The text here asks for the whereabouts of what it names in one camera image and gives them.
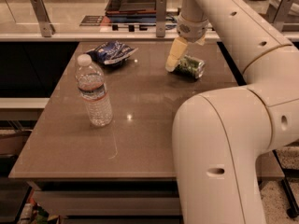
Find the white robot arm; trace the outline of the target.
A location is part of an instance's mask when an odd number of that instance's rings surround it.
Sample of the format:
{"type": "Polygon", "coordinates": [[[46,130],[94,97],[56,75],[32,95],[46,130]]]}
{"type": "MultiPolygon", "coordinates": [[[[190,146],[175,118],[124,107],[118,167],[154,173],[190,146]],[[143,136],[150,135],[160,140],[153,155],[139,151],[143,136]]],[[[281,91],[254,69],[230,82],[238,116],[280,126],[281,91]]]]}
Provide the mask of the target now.
{"type": "Polygon", "coordinates": [[[255,163],[299,139],[299,50],[243,0],[183,0],[165,68],[212,26],[243,86],[194,95],[172,131],[184,224],[266,224],[255,163]]]}

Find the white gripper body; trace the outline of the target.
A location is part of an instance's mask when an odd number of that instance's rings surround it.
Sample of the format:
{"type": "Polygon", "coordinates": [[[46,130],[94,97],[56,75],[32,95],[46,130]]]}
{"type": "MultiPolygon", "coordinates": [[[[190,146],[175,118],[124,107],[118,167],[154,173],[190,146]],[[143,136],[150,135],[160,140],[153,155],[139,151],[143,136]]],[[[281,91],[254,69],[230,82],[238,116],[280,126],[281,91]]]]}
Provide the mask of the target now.
{"type": "Polygon", "coordinates": [[[206,15],[188,18],[185,14],[180,13],[178,16],[178,35],[188,42],[194,43],[200,40],[206,34],[207,26],[208,19],[206,15]]]}

